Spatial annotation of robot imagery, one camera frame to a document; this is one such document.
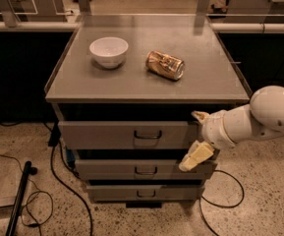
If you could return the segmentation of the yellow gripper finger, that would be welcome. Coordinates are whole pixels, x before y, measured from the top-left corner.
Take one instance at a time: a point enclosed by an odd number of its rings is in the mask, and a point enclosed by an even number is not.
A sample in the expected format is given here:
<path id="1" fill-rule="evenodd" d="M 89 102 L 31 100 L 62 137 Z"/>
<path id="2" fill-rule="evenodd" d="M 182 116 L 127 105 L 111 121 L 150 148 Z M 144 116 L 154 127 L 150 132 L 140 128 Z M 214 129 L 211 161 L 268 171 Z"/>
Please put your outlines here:
<path id="1" fill-rule="evenodd" d="M 203 125 L 208 119 L 209 114 L 207 112 L 202 111 L 193 111 L 192 116 L 195 117 Z"/>
<path id="2" fill-rule="evenodd" d="M 191 171 L 214 154 L 214 148 L 207 142 L 195 141 L 179 164 L 181 171 Z"/>

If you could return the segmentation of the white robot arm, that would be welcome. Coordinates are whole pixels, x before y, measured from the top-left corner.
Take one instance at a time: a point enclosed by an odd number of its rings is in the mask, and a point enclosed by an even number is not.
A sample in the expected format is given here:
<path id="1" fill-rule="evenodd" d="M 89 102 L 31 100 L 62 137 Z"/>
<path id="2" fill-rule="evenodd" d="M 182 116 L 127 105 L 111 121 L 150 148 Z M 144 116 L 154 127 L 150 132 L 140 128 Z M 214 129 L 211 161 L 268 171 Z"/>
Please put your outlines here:
<path id="1" fill-rule="evenodd" d="M 202 141 L 194 141 L 179 164 L 191 171 L 211 158 L 216 149 L 233 148 L 242 141 L 264 141 L 284 136 L 284 88 L 260 88 L 246 105 L 211 114 L 193 111 Z"/>

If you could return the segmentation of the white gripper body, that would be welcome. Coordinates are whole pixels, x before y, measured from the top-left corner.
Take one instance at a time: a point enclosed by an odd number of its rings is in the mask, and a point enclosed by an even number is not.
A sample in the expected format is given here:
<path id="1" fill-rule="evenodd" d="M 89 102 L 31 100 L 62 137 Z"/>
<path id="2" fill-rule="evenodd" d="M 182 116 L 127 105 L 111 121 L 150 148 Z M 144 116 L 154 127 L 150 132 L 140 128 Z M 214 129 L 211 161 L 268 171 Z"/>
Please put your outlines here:
<path id="1" fill-rule="evenodd" d="M 233 148 L 235 146 L 235 143 L 230 139 L 225 130 L 225 114 L 225 110 L 220 110 L 212 114 L 203 113 L 201 135 L 207 143 L 216 149 Z"/>

